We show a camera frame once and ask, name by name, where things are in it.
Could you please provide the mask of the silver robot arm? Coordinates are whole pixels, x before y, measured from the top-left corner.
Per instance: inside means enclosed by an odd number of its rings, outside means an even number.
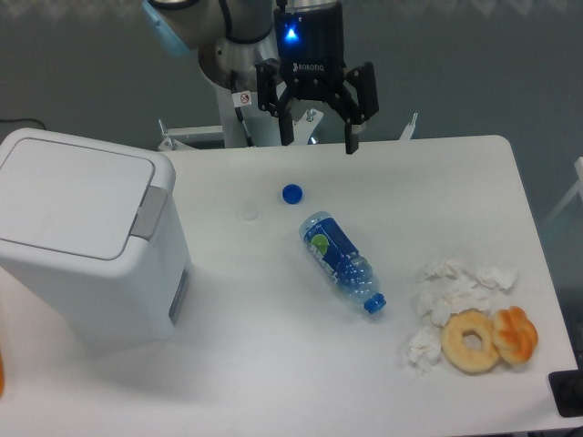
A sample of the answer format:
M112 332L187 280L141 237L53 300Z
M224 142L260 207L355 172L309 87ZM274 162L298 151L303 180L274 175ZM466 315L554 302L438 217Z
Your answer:
M310 141L315 125L295 120L296 102L321 102L344 123L345 151L379 110L373 64L344 61L339 1L145 1L159 41L197 52L215 87L227 148Z

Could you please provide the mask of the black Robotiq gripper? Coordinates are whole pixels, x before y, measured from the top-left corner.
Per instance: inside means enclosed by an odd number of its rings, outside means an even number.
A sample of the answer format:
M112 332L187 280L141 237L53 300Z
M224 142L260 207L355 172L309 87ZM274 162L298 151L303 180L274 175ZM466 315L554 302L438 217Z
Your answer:
M344 123L347 155L359 149L363 125L379 111L372 62L344 75L343 5L339 1L278 1L273 11L280 59L279 76L286 84L277 94L278 64L255 64L258 107L278 119L281 144L294 140L292 100L326 102Z

